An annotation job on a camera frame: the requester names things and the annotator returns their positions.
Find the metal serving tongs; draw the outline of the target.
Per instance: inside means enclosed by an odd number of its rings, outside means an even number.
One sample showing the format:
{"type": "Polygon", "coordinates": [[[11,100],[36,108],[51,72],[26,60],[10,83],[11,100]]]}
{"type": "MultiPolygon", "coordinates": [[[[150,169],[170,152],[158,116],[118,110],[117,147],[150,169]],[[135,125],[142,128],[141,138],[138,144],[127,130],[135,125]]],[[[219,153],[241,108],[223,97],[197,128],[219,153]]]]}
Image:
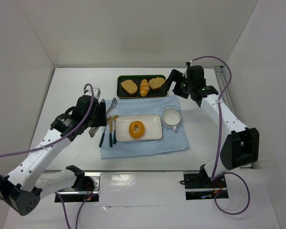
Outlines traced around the metal serving tongs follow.
{"type": "MultiPolygon", "coordinates": [[[[110,112],[117,106],[117,100],[116,98],[114,97],[113,100],[112,100],[112,103],[111,105],[109,106],[109,108],[107,109],[106,111],[106,125],[108,124],[109,122],[109,118],[110,118],[110,112]]],[[[97,131],[99,130],[100,127],[91,127],[90,130],[89,130],[89,135],[91,138],[93,138],[95,136],[95,134],[97,133],[97,131]]]]}

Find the orange bagel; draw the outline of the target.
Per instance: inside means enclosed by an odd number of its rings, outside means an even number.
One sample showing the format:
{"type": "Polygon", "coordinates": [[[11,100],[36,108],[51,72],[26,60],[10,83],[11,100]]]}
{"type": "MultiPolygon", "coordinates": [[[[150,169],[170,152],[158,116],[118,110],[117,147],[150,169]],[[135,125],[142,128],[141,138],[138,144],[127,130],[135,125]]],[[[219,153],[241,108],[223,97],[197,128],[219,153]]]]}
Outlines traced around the orange bagel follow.
{"type": "Polygon", "coordinates": [[[145,133],[145,126],[141,121],[133,121],[129,125],[129,134],[132,138],[140,138],[145,133]]]}

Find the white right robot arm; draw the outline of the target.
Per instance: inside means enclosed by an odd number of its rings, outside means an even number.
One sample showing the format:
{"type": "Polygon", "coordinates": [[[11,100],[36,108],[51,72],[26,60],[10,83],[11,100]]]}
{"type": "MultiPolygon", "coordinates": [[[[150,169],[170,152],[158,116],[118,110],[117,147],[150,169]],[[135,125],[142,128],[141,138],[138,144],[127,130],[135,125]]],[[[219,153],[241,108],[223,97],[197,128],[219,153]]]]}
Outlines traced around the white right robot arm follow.
{"type": "Polygon", "coordinates": [[[225,173],[258,160],[258,130],[242,123],[220,98],[219,92],[206,84],[202,66],[188,66],[184,73],[173,69],[161,89],[168,91],[172,83],[175,83],[175,95],[191,98],[219,127],[215,159],[202,165],[198,177],[185,184],[213,187],[225,173]]]}

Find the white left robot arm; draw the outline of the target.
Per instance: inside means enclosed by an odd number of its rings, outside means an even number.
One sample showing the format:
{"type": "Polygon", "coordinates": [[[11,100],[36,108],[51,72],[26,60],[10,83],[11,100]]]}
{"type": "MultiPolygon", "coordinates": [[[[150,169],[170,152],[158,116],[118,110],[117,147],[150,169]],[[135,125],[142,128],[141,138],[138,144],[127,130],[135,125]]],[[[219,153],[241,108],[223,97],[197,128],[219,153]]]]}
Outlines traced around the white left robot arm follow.
{"type": "Polygon", "coordinates": [[[39,147],[6,176],[0,175],[0,199],[21,216],[31,213],[39,201],[66,187],[81,189],[89,181],[74,165],[66,166],[50,178],[41,178],[44,170],[73,140],[90,127],[105,126],[106,103],[90,95],[81,96],[77,104],[57,116],[39,147]]]}

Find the right bread slice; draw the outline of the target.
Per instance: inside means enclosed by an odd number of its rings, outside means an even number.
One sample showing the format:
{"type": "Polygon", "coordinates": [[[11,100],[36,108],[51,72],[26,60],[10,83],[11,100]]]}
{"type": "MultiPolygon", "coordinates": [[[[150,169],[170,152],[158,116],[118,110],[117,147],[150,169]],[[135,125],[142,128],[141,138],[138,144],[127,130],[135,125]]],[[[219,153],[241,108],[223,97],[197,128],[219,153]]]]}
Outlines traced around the right bread slice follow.
{"type": "Polygon", "coordinates": [[[165,78],[156,77],[156,78],[152,78],[149,81],[149,86],[152,90],[159,90],[165,82],[166,82],[165,78]]]}

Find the bread slice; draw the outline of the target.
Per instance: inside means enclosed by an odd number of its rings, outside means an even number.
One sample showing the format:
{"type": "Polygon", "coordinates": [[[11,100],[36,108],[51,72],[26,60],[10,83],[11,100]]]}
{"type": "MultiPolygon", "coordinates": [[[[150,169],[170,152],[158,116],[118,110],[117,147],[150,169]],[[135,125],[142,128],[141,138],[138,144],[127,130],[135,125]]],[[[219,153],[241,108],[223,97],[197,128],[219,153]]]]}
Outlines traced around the bread slice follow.
{"type": "Polygon", "coordinates": [[[129,95],[135,95],[138,91],[138,87],[133,80],[125,80],[121,83],[123,90],[129,95]]]}
{"type": "Polygon", "coordinates": [[[159,90],[165,82],[166,82],[165,78],[156,77],[156,78],[152,78],[149,81],[149,86],[152,90],[159,90]]]}

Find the small golden bread roll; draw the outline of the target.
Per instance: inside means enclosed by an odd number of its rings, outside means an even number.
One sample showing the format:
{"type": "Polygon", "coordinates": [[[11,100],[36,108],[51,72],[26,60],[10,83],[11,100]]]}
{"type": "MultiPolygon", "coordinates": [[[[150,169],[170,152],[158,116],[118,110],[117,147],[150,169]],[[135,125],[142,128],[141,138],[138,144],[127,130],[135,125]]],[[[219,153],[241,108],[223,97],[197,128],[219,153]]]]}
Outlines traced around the small golden bread roll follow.
{"type": "Polygon", "coordinates": [[[146,79],[143,79],[140,84],[140,95],[146,97],[150,91],[150,85],[146,79]]]}

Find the left bread slice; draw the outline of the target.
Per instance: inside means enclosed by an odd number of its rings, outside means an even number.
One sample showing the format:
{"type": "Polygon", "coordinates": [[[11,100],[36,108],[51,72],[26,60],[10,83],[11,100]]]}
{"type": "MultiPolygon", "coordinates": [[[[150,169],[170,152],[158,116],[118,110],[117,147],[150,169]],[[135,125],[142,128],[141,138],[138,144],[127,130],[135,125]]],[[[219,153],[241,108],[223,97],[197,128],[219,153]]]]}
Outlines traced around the left bread slice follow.
{"type": "Polygon", "coordinates": [[[138,91],[138,87],[133,80],[125,80],[121,83],[123,90],[129,95],[135,95],[138,91]]]}

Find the white rectangular plate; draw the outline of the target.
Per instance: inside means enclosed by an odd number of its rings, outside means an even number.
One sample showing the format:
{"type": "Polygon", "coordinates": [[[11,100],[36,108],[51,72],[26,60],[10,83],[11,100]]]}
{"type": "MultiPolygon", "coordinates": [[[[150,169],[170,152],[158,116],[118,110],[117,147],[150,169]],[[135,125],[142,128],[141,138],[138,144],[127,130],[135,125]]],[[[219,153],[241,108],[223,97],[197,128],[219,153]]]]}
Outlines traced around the white rectangular plate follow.
{"type": "Polygon", "coordinates": [[[143,140],[159,140],[163,137],[162,123],[159,115],[131,115],[119,116],[115,122],[116,139],[118,142],[143,141],[143,140]],[[142,122],[145,132],[139,138],[130,135],[129,127],[132,122],[142,122]]]}

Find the light blue cloth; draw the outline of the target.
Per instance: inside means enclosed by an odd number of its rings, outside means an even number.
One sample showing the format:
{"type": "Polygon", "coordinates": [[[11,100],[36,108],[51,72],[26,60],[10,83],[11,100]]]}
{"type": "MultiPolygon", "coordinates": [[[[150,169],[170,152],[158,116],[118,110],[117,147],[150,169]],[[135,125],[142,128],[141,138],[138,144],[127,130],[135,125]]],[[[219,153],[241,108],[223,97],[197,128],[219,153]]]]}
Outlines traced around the light blue cloth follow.
{"type": "MultiPolygon", "coordinates": [[[[138,98],[120,99],[111,115],[159,115],[162,121],[162,113],[173,108],[181,111],[179,99],[175,95],[162,98],[138,98]]],[[[170,154],[189,149],[189,142],[185,134],[183,123],[180,123],[177,132],[167,129],[162,125],[163,137],[159,140],[143,140],[118,142],[109,146],[109,130],[105,132],[104,143],[101,147],[101,159],[117,159],[141,156],[153,156],[159,154],[170,154]]]]}

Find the aluminium rail right side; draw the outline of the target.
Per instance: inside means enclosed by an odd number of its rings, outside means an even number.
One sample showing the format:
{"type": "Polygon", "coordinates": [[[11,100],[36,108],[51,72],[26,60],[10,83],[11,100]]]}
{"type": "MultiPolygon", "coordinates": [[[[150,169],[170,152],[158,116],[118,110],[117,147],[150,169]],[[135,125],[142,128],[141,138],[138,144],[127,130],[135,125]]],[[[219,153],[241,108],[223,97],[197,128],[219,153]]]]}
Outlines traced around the aluminium rail right side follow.
{"type": "MultiPolygon", "coordinates": [[[[214,68],[220,92],[223,90],[223,88],[226,86],[227,83],[223,70],[224,67],[222,66],[216,66],[214,68]]],[[[233,102],[228,89],[226,89],[225,92],[223,93],[222,100],[227,105],[227,107],[232,111],[232,113],[235,114],[233,102]]]]}

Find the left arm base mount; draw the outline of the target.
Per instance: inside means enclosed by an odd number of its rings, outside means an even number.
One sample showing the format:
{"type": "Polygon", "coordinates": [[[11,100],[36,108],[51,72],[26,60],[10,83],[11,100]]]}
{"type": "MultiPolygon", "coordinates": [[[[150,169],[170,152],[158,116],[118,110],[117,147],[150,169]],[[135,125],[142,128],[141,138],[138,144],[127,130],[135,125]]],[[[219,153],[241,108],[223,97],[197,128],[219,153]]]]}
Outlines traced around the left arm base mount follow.
{"type": "Polygon", "coordinates": [[[88,172],[80,188],[65,187],[57,193],[65,203],[80,203],[85,199],[88,199],[87,202],[98,202],[100,181],[100,173],[88,172]]]}

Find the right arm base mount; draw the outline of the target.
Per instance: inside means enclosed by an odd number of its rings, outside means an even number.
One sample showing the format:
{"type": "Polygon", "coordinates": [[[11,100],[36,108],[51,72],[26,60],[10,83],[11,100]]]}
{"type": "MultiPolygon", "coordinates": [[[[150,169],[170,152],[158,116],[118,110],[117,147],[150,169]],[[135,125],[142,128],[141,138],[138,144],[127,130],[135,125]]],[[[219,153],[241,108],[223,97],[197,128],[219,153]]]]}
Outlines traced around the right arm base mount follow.
{"type": "Polygon", "coordinates": [[[215,181],[202,181],[198,173],[185,173],[180,185],[185,188],[186,200],[203,200],[229,198],[225,177],[221,176],[215,181]]]}

